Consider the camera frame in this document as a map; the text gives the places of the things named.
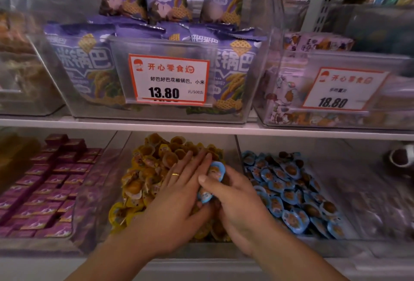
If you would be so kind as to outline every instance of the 18.80 price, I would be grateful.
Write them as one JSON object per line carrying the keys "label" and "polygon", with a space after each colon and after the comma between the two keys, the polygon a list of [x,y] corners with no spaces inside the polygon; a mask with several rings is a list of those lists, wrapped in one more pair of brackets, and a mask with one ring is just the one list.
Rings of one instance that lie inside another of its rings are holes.
{"label": "18.80 price", "polygon": [[151,87],[148,90],[151,92],[152,98],[178,99],[180,97],[180,91],[177,88],[165,88],[164,92],[158,87]]}
{"label": "18.80 price", "polygon": [[342,109],[348,102],[348,99],[336,98],[331,104],[332,98],[320,99],[319,107],[324,108],[339,108]]}

